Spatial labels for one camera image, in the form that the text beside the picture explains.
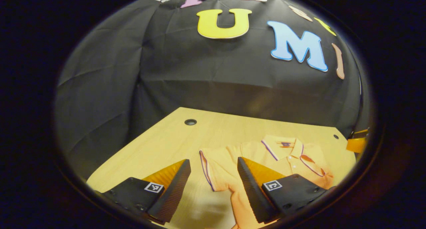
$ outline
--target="blue letter m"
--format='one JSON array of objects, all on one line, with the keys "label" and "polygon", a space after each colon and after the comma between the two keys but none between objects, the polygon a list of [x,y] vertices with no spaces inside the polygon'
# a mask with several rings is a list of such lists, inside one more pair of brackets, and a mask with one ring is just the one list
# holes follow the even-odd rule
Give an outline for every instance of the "blue letter m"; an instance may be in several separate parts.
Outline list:
[{"label": "blue letter m", "polygon": [[293,55],[289,52],[287,44],[292,48],[297,61],[300,63],[305,59],[306,54],[310,53],[308,65],[326,72],[327,65],[324,62],[324,55],[321,49],[321,38],[317,35],[305,31],[302,38],[299,38],[295,32],[284,23],[268,21],[267,24],[274,29],[276,49],[271,51],[271,55],[276,59],[291,60]]}]

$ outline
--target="yellow letter u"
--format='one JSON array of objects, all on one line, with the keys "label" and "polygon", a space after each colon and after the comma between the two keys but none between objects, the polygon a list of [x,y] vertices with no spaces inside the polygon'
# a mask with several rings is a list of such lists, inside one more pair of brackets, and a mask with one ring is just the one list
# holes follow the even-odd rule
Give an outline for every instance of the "yellow letter u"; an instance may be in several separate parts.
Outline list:
[{"label": "yellow letter u", "polygon": [[221,9],[209,9],[197,13],[198,33],[206,38],[236,38],[248,31],[248,9],[230,9],[235,15],[235,25],[230,28],[219,28],[217,16],[222,13]]}]

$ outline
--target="wooden tabletop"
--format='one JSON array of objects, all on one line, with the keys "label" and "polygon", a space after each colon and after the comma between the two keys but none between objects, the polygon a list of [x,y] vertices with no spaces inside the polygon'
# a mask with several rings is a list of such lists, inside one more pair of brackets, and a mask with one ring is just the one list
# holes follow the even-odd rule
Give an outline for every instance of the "wooden tabletop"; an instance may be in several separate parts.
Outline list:
[{"label": "wooden tabletop", "polygon": [[[186,125],[195,119],[195,125]],[[178,108],[123,147],[87,180],[94,190],[105,192],[128,177],[142,179],[183,159],[189,159],[191,175],[182,199],[166,228],[228,228],[235,225],[229,191],[213,192],[201,167],[199,149],[260,141],[265,135],[296,137],[321,146],[338,184],[355,165],[346,150],[347,140],[334,127],[272,121]]]}]

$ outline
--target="black fabric backdrop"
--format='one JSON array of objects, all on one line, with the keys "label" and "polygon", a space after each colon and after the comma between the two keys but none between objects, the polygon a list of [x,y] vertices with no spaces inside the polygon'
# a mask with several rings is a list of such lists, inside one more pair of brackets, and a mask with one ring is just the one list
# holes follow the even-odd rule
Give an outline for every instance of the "black fabric backdrop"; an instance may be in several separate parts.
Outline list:
[{"label": "black fabric backdrop", "polygon": [[[137,0],[96,26],[70,55],[58,82],[55,123],[80,176],[87,179],[178,107],[332,126],[346,137],[365,129],[368,114],[359,114],[361,105],[368,109],[368,94],[360,95],[360,77],[364,92],[367,87],[365,66],[323,15],[293,0],[205,0],[181,9],[184,2]],[[325,21],[337,37],[289,5]],[[232,8],[252,11],[246,34],[219,40],[199,35],[197,12],[222,9],[217,25],[226,28],[234,25]],[[274,59],[267,21],[285,23],[299,37],[304,31],[318,35],[328,71],[310,67],[309,54],[302,63]],[[344,80],[336,75],[331,43],[342,50]]]}]

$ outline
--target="shirt logo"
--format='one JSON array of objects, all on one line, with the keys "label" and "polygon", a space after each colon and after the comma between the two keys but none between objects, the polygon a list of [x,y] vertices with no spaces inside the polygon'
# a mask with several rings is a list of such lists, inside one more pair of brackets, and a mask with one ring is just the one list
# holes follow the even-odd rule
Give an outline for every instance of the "shirt logo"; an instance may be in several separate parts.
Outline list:
[{"label": "shirt logo", "polygon": [[265,182],[263,185],[265,185],[268,191],[272,191],[272,190],[283,187],[277,180],[274,180],[271,182]]},{"label": "shirt logo", "polygon": [[145,187],[145,190],[159,193],[162,188],[163,188],[163,185],[150,182],[148,186]]},{"label": "shirt logo", "polygon": [[294,147],[294,143],[293,142],[287,142],[287,141],[278,141],[277,144],[280,147]]}]

